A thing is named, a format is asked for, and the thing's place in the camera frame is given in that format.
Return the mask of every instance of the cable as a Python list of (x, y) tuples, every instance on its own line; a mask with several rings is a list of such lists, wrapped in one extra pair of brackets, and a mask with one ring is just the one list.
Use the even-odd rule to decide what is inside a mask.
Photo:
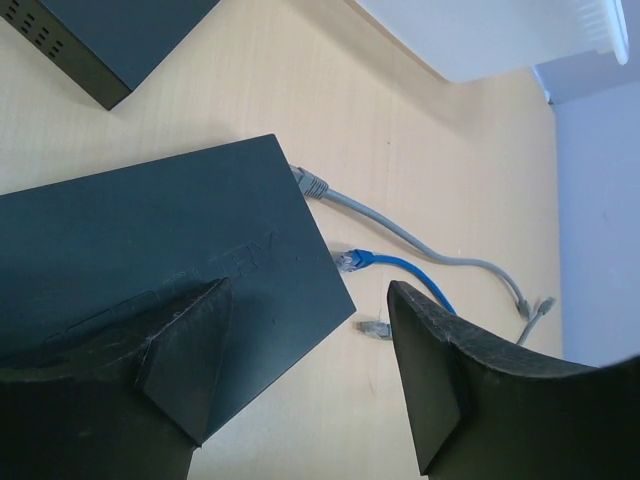
[(436, 299), (440, 302), (440, 304), (449, 313), (456, 315), (456, 311), (454, 310), (453, 306), (451, 305), (451, 303), (449, 303), (449, 300), (447, 300), (447, 297), (444, 296), (444, 293), (442, 293), (442, 290), (438, 288), (435, 282), (414, 264), (409, 263), (402, 258), (393, 257), (390, 255), (378, 255), (369, 252), (368, 250), (356, 249), (338, 254), (334, 257), (334, 262), (338, 270), (342, 272), (354, 272), (375, 263), (395, 265), (396, 267), (400, 267), (413, 274), (416, 278), (418, 278), (418, 280), (424, 283), (429, 291), (433, 294), (433, 296), (436, 297)]
[(341, 194), (340, 192), (336, 192), (329, 188), (329, 184), (322, 180), (321, 178), (315, 176), (314, 174), (304, 170), (303, 168), (295, 167), (290, 165), (291, 172), (293, 173), (296, 182), (298, 183), (298, 187), (300, 191), (307, 197), (315, 198), (315, 199), (326, 199), (337, 203), (339, 205), (343, 205), (355, 212), (364, 215), (374, 222), (379, 223), (383, 227), (387, 228), (407, 243), (412, 245), (422, 254), (424, 254), (427, 258), (443, 264), (443, 265), (451, 265), (451, 266), (471, 266), (471, 267), (479, 267), (489, 272), (497, 275), (499, 278), (502, 278), (507, 285), (509, 285), (510, 289), (513, 291), (513, 294), (516, 297), (516, 306), (520, 315), (527, 321), (527, 327), (529, 327), (529, 331), (535, 323), (539, 320), (541, 316), (546, 315), (548, 310), (542, 311), (543, 305), (549, 305), (549, 309), (555, 303), (555, 299), (552, 297), (547, 298), (544, 302), (541, 303), (540, 307), (536, 310), (535, 313), (531, 312), (531, 306), (529, 302), (524, 298), (520, 287), (515, 282), (515, 280), (509, 275), (505, 270), (500, 268), (499, 266), (487, 262), (485, 260), (478, 260), (475, 258), (456, 258), (456, 257), (448, 257), (446, 255), (442, 255), (435, 250), (429, 248), (427, 245), (422, 243), (416, 237), (411, 235), (409, 232), (401, 228), (399, 225), (395, 224), (393, 221), (385, 217), (384, 215), (376, 212), (375, 210), (367, 207), (366, 205), (353, 200), (346, 195)]

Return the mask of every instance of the gray cable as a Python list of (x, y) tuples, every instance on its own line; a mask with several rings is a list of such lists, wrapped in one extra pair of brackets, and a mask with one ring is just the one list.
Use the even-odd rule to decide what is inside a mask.
[(397, 225), (396, 223), (394, 223), (384, 215), (376, 212), (375, 210), (367, 207), (366, 205), (361, 204), (360, 202), (357, 202), (356, 200), (353, 200), (352, 198), (347, 197), (346, 195), (343, 195), (340, 192), (336, 192), (335, 190), (332, 190), (331, 188), (329, 188), (329, 185), (327, 184), (327, 182), (325, 182), (321, 178), (315, 176), (314, 174), (300, 167), (295, 167), (293, 165), (290, 165), (290, 168), (291, 168), (291, 172), (293, 173), (293, 176), (296, 179), (296, 182), (298, 183), (298, 186), (300, 187), (300, 190), (305, 196), (315, 198), (318, 200), (326, 199), (326, 200), (332, 201), (339, 205), (343, 205), (355, 212), (358, 212), (367, 218), (370, 218), (374, 222), (379, 223), (383, 227), (387, 228), (388, 230), (390, 230), (391, 232), (393, 232), (394, 234), (396, 234), (397, 236), (405, 240), (411, 246), (413, 246), (414, 248), (419, 250), (421, 253), (426, 255), (427, 258), (433, 260), (436, 263), (440, 263), (442, 265), (451, 265), (451, 266), (479, 267), (479, 268), (488, 270), (494, 275), (497, 275), (498, 277), (502, 278), (509, 285), (509, 287), (511, 287), (511, 290), (513, 291), (517, 299), (516, 306), (518, 308), (518, 312), (525, 320), (527, 320), (527, 326), (525, 327), (525, 332), (523, 332), (521, 336), (522, 342), (526, 340), (527, 336), (529, 335), (529, 332), (531, 331), (531, 329), (533, 329), (533, 327), (538, 322), (540, 317), (546, 315), (551, 309), (551, 307), (553, 306), (553, 304), (555, 303), (554, 298), (552, 297), (547, 298), (544, 302), (540, 304), (540, 307), (538, 307), (536, 312), (532, 315), (531, 306), (529, 305), (529, 302), (524, 298), (524, 295), (522, 294), (522, 290), (520, 290), (520, 287), (518, 286), (518, 284), (511, 277), (511, 275), (509, 275), (506, 271), (504, 271), (502, 268), (500, 268), (496, 264), (487, 262), (485, 260), (478, 260), (475, 258), (456, 258), (456, 257), (448, 257), (446, 255), (442, 255), (436, 252), (435, 250), (433, 250), (432, 248), (429, 248), (427, 245), (422, 243), (416, 237), (411, 235), (405, 229), (403, 229), (402, 227), (400, 227), (399, 225)]

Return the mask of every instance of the wooden table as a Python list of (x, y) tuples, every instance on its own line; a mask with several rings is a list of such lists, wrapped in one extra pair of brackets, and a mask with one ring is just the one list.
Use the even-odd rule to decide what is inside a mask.
[[(554, 119), (531, 73), (450, 84), (361, 13), (343, 0), (223, 0), (112, 112), (0, 22), (0, 193), (274, 132), (291, 163), (430, 246), (499, 263), (531, 299), (559, 297)], [(463, 317), (518, 337), (498, 279), (311, 207), (330, 247), (411, 258)], [(418, 478), (393, 347), (353, 329), (388, 318), (391, 279), (417, 283), (391, 267), (346, 276), (358, 314), (214, 435), (190, 479)], [(560, 311), (531, 348), (561, 355)]]

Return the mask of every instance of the white container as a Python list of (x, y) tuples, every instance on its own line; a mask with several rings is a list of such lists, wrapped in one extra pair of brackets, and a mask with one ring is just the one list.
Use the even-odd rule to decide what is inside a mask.
[(440, 75), (465, 82), (629, 39), (620, 0), (356, 0)]

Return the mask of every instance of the wall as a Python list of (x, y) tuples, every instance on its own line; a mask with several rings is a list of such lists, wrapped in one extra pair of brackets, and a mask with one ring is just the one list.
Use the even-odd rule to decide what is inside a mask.
[(536, 73), (555, 104), (640, 81), (640, 2), (622, 0), (630, 59), (620, 66), (613, 53), (588, 52), (538, 65)]
[(555, 107), (565, 358), (640, 353), (640, 82)]

